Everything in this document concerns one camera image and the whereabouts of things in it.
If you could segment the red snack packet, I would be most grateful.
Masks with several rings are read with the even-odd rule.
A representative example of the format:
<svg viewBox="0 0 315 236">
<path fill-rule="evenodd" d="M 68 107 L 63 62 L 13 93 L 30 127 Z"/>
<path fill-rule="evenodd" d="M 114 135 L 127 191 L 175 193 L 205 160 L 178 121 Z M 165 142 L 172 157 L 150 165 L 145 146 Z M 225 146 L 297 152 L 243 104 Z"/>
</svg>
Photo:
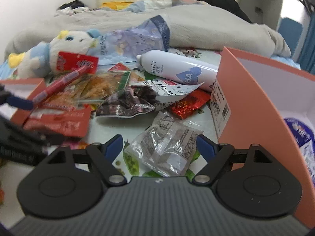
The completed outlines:
<svg viewBox="0 0 315 236">
<path fill-rule="evenodd" d="M 23 128 L 30 131 L 45 128 L 66 137 L 83 138 L 89 129 L 90 116 L 90 107 L 71 111 L 38 108 L 30 114 Z"/>
</svg>

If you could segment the clear grey snack packet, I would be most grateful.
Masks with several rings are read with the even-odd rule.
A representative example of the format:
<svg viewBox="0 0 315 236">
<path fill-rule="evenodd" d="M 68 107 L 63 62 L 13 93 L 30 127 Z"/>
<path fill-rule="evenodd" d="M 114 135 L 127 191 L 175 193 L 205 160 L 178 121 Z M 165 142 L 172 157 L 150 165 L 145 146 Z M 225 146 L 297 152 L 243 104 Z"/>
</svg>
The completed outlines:
<svg viewBox="0 0 315 236">
<path fill-rule="evenodd" d="M 160 111 L 152 125 L 126 148 L 126 153 L 162 176 L 184 176 L 196 152 L 200 126 L 184 124 Z"/>
</svg>

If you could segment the red sausage stick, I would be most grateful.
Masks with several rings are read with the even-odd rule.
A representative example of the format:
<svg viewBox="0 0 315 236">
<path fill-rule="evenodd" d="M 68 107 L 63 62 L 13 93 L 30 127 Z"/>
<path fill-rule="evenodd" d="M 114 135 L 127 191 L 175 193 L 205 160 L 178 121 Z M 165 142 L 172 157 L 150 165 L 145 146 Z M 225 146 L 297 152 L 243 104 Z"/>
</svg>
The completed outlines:
<svg viewBox="0 0 315 236">
<path fill-rule="evenodd" d="M 39 105 L 45 100 L 47 100 L 52 95 L 62 91 L 66 86 L 68 86 L 70 83 L 72 83 L 74 80 L 82 76 L 83 74 L 86 74 L 88 72 L 88 67 L 80 67 L 79 69 L 76 69 L 72 71 L 69 74 L 66 74 L 62 78 L 55 80 L 52 84 L 50 84 L 45 90 L 40 92 L 38 95 L 36 95 L 32 102 L 34 105 Z"/>
</svg>

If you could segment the red header snack bag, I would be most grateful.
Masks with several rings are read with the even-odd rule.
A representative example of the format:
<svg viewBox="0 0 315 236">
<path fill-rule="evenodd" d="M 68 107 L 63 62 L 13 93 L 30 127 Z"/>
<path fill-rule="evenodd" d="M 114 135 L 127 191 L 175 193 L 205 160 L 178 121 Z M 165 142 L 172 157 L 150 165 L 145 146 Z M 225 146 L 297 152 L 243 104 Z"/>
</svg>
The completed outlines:
<svg viewBox="0 0 315 236">
<path fill-rule="evenodd" d="M 99 58 L 84 54 L 60 51 L 56 65 L 57 71 L 74 71 L 81 67 L 86 69 L 86 73 L 94 74 L 97 70 Z"/>
</svg>

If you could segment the red foil tea packet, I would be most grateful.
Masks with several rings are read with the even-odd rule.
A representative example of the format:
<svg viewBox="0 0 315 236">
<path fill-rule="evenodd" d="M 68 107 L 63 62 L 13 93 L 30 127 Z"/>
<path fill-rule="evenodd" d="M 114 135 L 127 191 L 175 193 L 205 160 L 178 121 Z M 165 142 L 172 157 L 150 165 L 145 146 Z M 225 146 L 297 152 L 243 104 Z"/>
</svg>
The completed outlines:
<svg viewBox="0 0 315 236">
<path fill-rule="evenodd" d="M 172 104 L 168 110 L 179 119 L 186 119 L 210 100 L 210 93 L 196 89 L 182 100 Z"/>
</svg>

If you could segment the dark plum snack bag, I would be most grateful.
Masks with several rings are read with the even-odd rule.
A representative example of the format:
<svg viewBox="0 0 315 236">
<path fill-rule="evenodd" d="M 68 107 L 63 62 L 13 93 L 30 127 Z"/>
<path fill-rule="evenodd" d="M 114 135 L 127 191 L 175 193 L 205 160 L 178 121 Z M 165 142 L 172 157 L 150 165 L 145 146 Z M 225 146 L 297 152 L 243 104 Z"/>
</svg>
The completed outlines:
<svg viewBox="0 0 315 236">
<path fill-rule="evenodd" d="M 166 79 L 138 82 L 109 96 L 99 105 L 95 116 L 133 118 L 140 114 L 161 111 L 202 85 L 203 83 L 182 85 Z"/>
</svg>

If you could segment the blue shredded snack packet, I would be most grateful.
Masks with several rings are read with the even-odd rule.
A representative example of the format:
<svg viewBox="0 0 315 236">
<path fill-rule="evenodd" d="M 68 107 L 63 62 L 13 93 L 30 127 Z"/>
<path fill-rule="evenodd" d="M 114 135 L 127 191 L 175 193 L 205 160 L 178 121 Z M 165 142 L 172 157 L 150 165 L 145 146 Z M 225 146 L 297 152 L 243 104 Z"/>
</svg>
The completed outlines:
<svg viewBox="0 0 315 236">
<path fill-rule="evenodd" d="M 291 130 L 296 143 L 304 157 L 310 172 L 314 172 L 314 133 L 303 122 L 294 118 L 285 118 L 287 126 Z"/>
</svg>

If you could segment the white blue plush toy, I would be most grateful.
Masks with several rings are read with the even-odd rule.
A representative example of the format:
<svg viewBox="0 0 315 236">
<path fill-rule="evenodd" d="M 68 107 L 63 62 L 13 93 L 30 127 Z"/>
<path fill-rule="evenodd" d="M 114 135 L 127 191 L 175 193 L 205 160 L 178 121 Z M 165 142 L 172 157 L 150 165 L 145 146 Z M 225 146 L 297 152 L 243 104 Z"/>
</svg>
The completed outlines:
<svg viewBox="0 0 315 236">
<path fill-rule="evenodd" d="M 42 41 L 27 52 L 11 53 L 1 65 L 1 79 L 44 78 L 49 73 L 56 73 L 60 51 L 87 55 L 97 47 L 100 35 L 97 29 L 62 30 L 49 43 Z"/>
</svg>

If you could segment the pink cardboard box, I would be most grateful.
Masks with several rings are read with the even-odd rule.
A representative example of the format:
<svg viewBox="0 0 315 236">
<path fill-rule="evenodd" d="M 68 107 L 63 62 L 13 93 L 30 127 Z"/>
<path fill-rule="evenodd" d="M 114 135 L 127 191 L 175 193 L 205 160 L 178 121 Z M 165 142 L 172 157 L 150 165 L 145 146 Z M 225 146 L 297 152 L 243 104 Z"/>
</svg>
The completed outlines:
<svg viewBox="0 0 315 236">
<path fill-rule="evenodd" d="M 302 184 L 296 217 L 314 227 L 314 184 L 287 118 L 314 129 L 314 75 L 245 51 L 223 49 L 210 109 L 218 140 L 236 148 L 257 143 Z"/>
</svg>

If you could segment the purple tissue pack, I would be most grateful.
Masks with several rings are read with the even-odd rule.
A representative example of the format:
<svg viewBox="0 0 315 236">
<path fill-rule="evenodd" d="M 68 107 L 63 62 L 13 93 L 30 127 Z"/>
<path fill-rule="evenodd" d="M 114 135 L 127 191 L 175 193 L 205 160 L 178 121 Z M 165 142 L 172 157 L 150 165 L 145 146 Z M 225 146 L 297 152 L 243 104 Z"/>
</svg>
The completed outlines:
<svg viewBox="0 0 315 236">
<path fill-rule="evenodd" d="M 136 62 L 136 57 L 151 50 L 168 51 L 170 29 L 162 16 L 144 21 L 137 27 L 114 30 L 96 38 L 88 55 L 97 57 L 99 65 Z"/>
</svg>

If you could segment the blue curtain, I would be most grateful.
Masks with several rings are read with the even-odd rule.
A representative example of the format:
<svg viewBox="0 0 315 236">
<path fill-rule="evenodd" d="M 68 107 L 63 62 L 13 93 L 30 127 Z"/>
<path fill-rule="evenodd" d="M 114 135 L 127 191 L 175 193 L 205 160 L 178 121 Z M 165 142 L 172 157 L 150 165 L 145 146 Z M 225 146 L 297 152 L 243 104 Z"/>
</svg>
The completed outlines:
<svg viewBox="0 0 315 236">
<path fill-rule="evenodd" d="M 314 75 L 315 65 L 315 17 L 311 14 L 307 36 L 305 38 L 301 53 L 298 58 L 298 63 L 302 70 Z"/>
</svg>

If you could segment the grey blanket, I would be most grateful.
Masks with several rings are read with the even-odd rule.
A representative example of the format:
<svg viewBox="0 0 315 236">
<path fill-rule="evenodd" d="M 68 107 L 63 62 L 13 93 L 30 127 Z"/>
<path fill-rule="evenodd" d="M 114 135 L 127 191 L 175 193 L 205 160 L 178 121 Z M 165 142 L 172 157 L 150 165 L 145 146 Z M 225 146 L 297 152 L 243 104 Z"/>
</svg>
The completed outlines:
<svg viewBox="0 0 315 236">
<path fill-rule="evenodd" d="M 248 23 L 215 6 L 188 4 L 139 13 L 99 9 L 41 20 L 23 28 L 7 43 L 4 58 L 26 52 L 41 41 L 50 42 L 62 30 L 98 29 L 104 34 L 136 27 L 157 15 L 170 29 L 171 47 L 222 50 L 227 46 L 267 57 L 291 55 L 283 36 L 266 25 Z"/>
</svg>

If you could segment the yellow pillow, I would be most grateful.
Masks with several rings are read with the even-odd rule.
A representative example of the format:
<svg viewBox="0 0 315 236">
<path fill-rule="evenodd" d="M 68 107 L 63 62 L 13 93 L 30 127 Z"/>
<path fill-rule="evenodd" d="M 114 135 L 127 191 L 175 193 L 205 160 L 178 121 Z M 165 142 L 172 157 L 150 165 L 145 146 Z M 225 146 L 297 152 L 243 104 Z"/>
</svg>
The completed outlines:
<svg viewBox="0 0 315 236">
<path fill-rule="evenodd" d="M 100 7 L 117 11 L 117 10 L 123 10 L 131 4 L 132 2 L 126 2 L 126 1 L 103 2 L 101 3 Z"/>
</svg>

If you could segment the patterned quilt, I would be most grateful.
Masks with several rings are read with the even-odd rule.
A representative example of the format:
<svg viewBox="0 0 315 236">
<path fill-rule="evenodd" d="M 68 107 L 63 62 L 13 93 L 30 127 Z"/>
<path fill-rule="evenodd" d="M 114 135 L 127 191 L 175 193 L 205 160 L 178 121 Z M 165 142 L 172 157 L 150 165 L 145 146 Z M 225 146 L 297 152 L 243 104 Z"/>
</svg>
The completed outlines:
<svg viewBox="0 0 315 236">
<path fill-rule="evenodd" d="M 180 5 L 206 5 L 206 2 L 197 0 L 137 0 L 128 5 L 123 11 L 134 13 L 148 12 Z"/>
</svg>

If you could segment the clothes pile by wall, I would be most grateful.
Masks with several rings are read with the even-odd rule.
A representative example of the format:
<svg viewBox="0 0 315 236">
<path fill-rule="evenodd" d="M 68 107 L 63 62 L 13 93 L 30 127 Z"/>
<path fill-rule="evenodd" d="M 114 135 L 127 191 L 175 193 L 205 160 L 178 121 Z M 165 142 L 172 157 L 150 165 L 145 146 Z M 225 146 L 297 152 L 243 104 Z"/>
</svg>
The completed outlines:
<svg viewBox="0 0 315 236">
<path fill-rule="evenodd" d="M 58 16 L 72 16 L 74 14 L 82 13 L 89 11 L 90 8 L 86 6 L 83 2 L 80 0 L 74 0 L 69 3 L 65 3 L 58 7 L 55 13 L 55 17 Z"/>
</svg>

